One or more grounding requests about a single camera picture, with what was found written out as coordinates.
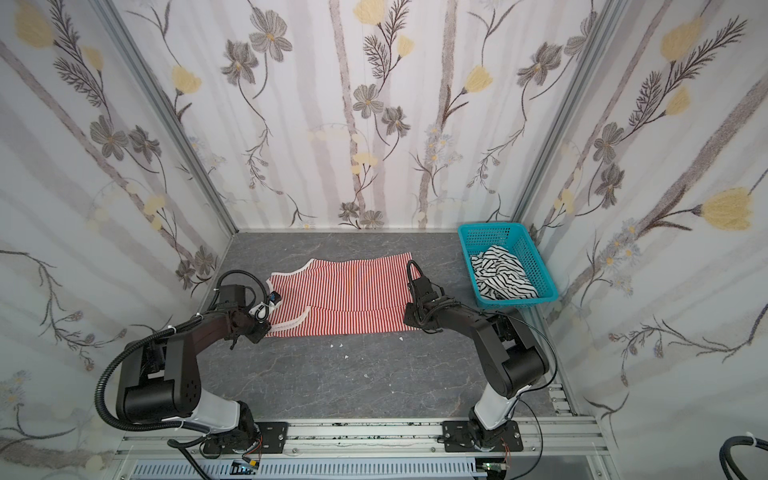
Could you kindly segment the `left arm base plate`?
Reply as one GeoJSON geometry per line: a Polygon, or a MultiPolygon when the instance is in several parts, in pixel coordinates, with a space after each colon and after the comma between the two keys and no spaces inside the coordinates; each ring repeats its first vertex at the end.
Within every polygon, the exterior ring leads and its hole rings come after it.
{"type": "Polygon", "coordinates": [[[281,454],[288,428],[288,422],[258,422],[250,433],[240,430],[217,433],[202,443],[200,453],[206,458],[229,454],[281,454]]]}

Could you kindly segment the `red white striped tank top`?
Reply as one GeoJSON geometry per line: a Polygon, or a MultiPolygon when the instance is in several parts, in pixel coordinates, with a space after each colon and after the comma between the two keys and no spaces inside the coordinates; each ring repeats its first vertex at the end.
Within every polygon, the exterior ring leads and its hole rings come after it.
{"type": "Polygon", "coordinates": [[[269,317],[277,338],[408,331],[411,301],[406,266],[412,255],[334,262],[311,259],[293,272],[274,272],[267,285],[282,301],[269,317]]]}

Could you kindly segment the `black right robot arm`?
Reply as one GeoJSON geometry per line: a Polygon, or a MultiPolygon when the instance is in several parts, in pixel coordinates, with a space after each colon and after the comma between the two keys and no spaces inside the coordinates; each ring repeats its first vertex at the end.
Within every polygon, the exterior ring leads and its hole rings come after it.
{"type": "Polygon", "coordinates": [[[440,289],[425,277],[407,281],[411,301],[404,323],[428,334],[453,331],[475,347],[486,387],[470,409],[464,431],[444,435],[446,444],[490,451],[509,444],[508,425],[523,394],[550,371],[550,362],[533,328],[509,314],[475,310],[440,289]]]}

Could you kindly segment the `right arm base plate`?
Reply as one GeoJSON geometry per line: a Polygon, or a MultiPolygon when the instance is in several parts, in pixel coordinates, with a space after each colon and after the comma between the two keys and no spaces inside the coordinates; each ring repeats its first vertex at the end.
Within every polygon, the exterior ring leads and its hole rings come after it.
{"type": "Polygon", "coordinates": [[[486,430],[477,420],[447,420],[441,423],[437,441],[448,453],[521,452],[524,449],[518,424],[507,421],[486,430]]]}

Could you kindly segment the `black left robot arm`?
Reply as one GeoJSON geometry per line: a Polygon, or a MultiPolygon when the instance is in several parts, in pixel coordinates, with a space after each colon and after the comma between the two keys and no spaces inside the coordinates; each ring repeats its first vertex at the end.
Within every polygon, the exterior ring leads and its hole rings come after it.
{"type": "Polygon", "coordinates": [[[282,297],[246,285],[224,285],[203,313],[129,343],[104,372],[95,395],[102,419],[133,432],[183,429],[202,435],[206,454],[260,446],[263,434],[246,403],[208,392],[198,355],[219,341],[242,337],[259,343],[271,330],[269,317],[282,297]]]}

